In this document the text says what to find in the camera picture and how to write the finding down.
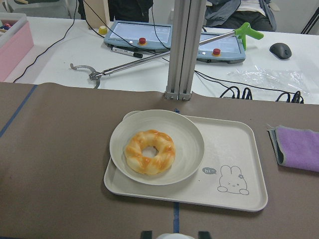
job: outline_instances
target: green handle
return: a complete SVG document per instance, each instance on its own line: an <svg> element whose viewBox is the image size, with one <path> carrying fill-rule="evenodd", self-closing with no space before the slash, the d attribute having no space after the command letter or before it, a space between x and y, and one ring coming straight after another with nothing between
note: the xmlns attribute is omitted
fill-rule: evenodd
<svg viewBox="0 0 319 239"><path fill-rule="evenodd" d="M244 49L246 50L246 35L251 36L257 40L260 40L264 37L261 32L258 32L250 27L248 22L245 22L240 28L234 30L238 39L241 39L243 42Z"/></svg>

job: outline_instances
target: bagel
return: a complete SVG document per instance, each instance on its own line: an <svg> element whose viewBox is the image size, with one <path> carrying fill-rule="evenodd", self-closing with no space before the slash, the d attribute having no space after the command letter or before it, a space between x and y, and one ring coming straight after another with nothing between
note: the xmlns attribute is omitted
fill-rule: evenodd
<svg viewBox="0 0 319 239"><path fill-rule="evenodd" d="M158 151L154 158L143 156L142 151L148 147ZM135 172L155 175L166 171L175 161L175 144L166 133L155 129L140 131L135 134L125 147L126 162Z"/></svg>

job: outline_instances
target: rabbit ear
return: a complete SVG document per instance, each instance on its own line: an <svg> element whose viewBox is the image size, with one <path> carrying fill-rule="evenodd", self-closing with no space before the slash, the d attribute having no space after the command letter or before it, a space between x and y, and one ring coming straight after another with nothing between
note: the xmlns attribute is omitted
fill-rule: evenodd
<svg viewBox="0 0 319 239"><path fill-rule="evenodd" d="M231 169L228 165L223 165L221 168L220 168L220 173L222 175L230 175L231 174Z"/></svg>
<svg viewBox="0 0 319 239"><path fill-rule="evenodd" d="M240 175L241 174L241 170L239 167L237 166L233 166L231 167L231 174L234 174L234 175Z"/></svg>

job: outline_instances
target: pink storage bin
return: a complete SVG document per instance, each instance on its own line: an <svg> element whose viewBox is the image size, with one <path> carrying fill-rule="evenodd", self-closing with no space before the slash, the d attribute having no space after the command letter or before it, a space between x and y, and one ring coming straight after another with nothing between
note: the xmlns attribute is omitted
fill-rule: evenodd
<svg viewBox="0 0 319 239"><path fill-rule="evenodd" d="M0 13L3 24L13 26L0 37L0 82L4 81L34 46L29 22L23 13Z"/></svg>

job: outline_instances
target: black mouse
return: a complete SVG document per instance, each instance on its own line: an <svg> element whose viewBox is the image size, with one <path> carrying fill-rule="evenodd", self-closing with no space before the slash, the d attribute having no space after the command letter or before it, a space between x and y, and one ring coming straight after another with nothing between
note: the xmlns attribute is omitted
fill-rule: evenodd
<svg viewBox="0 0 319 239"><path fill-rule="evenodd" d="M275 43L269 48L269 50L270 52L275 54L279 59L282 59L282 60L288 59L289 57L291 57L291 50L289 46L281 42Z"/></svg>

